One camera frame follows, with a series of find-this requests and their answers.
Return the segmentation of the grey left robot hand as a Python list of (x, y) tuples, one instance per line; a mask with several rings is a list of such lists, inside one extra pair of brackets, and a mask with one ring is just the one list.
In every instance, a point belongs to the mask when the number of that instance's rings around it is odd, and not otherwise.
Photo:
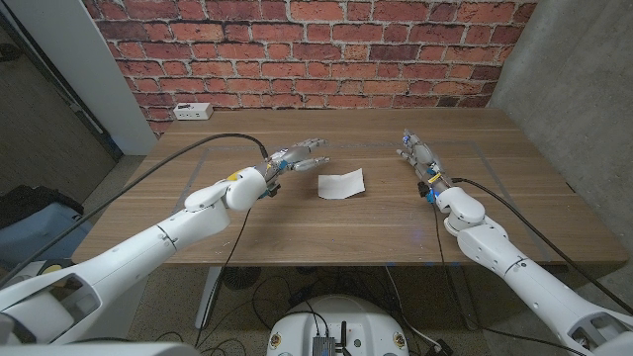
[(280, 175), (288, 171), (308, 171), (329, 161), (328, 157), (311, 157), (311, 153), (327, 143), (323, 138), (309, 138), (274, 152), (255, 169), (263, 176), (268, 189), (278, 185)]

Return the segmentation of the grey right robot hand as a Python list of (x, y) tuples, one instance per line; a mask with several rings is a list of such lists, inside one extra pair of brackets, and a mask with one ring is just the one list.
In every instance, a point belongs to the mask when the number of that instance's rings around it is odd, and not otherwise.
[(403, 143), (405, 148), (398, 149), (397, 154), (413, 167), (425, 196), (438, 196), (451, 187), (451, 178), (426, 143), (409, 130), (404, 130)]

